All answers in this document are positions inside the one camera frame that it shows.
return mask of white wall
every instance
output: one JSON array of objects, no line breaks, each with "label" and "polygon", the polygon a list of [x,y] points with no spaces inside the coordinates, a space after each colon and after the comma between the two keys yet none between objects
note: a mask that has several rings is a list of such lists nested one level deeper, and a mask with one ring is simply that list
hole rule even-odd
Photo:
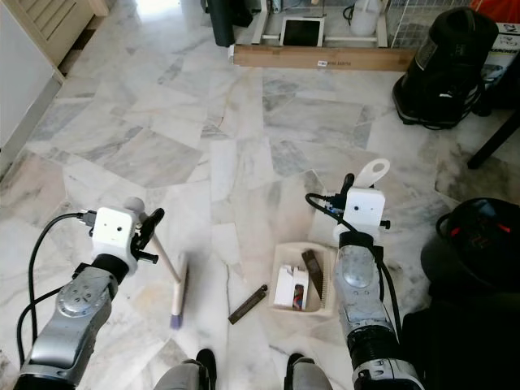
[{"label": "white wall", "polygon": [[0,146],[34,103],[54,69],[0,2]]}]

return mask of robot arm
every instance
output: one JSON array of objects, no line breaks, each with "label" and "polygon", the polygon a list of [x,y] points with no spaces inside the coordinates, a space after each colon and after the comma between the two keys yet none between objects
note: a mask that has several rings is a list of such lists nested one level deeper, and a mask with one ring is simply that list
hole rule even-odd
[{"label": "robot arm", "polygon": [[327,214],[348,221],[334,229],[339,243],[334,285],[354,368],[354,388],[423,390],[414,367],[401,352],[382,302],[380,270],[384,265],[383,247],[378,245],[379,229],[390,226],[381,220],[384,194],[373,184],[388,172],[389,166],[385,159],[370,162],[357,178],[352,174],[345,177],[340,194],[325,197],[329,201]]},{"label": "robot arm", "polygon": [[15,389],[73,389],[80,383],[94,350],[96,335],[111,313],[111,302],[137,259],[157,262],[142,252],[164,216],[156,210],[139,222],[135,210],[102,207],[93,225],[91,265],[58,293],[56,307],[20,370]]}]

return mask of long cardboard box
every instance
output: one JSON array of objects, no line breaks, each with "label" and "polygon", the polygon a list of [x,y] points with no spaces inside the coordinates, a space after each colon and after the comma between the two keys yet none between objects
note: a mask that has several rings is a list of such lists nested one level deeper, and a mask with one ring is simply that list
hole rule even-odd
[{"label": "long cardboard box", "polygon": [[229,56],[242,67],[364,69],[404,72],[415,50],[234,45]]}]

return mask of wire rack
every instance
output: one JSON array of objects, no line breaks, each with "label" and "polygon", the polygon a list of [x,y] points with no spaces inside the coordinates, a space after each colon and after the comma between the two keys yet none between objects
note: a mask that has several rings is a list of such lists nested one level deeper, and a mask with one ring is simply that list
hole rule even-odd
[{"label": "wire rack", "polygon": [[392,47],[418,48],[439,14],[471,3],[472,0],[392,0],[387,12]]}]

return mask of small broom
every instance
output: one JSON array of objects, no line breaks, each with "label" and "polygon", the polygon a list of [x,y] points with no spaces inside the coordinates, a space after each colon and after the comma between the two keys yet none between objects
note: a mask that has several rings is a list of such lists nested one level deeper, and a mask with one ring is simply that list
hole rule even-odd
[{"label": "small broom", "polygon": [[[125,208],[133,210],[139,215],[139,220],[143,222],[148,216],[145,213],[145,203],[138,197],[130,197],[124,203]],[[187,287],[186,279],[188,277],[188,261],[186,254],[182,253],[179,256],[180,263],[180,274],[177,273],[176,269],[170,262],[170,258],[166,254],[161,241],[154,234],[150,240],[152,245],[155,247],[159,258],[164,261],[166,268],[170,271],[171,277],[173,278],[173,302],[171,303],[171,318],[170,327],[172,329],[179,329],[182,326],[182,312],[184,308],[184,293]]]}]

